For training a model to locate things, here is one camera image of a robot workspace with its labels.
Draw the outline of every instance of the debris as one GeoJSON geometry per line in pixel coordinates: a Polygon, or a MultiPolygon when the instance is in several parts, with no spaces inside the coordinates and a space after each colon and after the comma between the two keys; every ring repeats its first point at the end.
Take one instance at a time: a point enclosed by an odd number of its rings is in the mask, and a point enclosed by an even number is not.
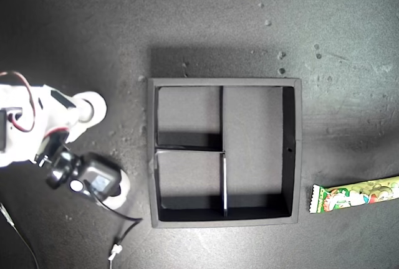
{"type": "Polygon", "coordinates": [[[278,58],[279,60],[282,60],[286,55],[287,55],[287,54],[286,54],[285,52],[280,51],[280,52],[277,54],[277,58],[278,58]]]}
{"type": "Polygon", "coordinates": [[[143,135],[146,132],[146,130],[147,130],[147,128],[146,128],[145,124],[142,124],[140,126],[140,135],[143,135]]]}

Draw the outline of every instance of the colorful wrapper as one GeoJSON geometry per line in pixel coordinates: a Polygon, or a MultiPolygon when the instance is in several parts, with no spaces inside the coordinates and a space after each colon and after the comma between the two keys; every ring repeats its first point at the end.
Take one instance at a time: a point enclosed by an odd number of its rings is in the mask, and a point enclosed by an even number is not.
{"type": "Polygon", "coordinates": [[[313,185],[310,213],[324,213],[355,205],[399,198],[399,177],[324,188],[313,185]]]}

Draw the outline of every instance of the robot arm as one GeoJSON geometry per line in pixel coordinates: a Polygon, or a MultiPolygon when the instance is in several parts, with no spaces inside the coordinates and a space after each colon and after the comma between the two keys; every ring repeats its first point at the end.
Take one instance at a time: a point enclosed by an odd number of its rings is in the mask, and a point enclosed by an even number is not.
{"type": "Polygon", "coordinates": [[[90,185],[111,209],[122,206],[130,190],[127,175],[97,154],[78,156],[66,146],[105,118],[104,99],[95,92],[69,97],[47,85],[31,87],[21,74],[13,74],[24,86],[0,85],[0,168],[29,160],[49,170],[53,189],[66,183],[91,197],[90,185]]]}

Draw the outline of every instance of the black box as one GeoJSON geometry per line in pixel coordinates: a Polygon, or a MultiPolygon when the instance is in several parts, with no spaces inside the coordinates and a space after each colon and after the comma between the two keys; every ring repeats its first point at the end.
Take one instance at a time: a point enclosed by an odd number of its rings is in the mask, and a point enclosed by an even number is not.
{"type": "Polygon", "coordinates": [[[153,226],[297,222],[301,104],[298,79],[150,79],[153,226]]]}

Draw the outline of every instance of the wire connector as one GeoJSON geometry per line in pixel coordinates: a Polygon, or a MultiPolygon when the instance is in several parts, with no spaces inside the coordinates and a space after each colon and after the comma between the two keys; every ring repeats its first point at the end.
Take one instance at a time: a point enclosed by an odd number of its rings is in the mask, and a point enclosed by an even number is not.
{"type": "Polygon", "coordinates": [[[111,255],[108,258],[108,261],[112,261],[117,254],[122,251],[122,245],[114,244],[111,250],[111,255]]]}
{"type": "Polygon", "coordinates": [[[6,208],[3,206],[2,203],[0,203],[0,212],[3,214],[3,216],[6,218],[7,222],[12,226],[15,227],[14,221],[12,221],[10,214],[8,214],[6,208]]]}

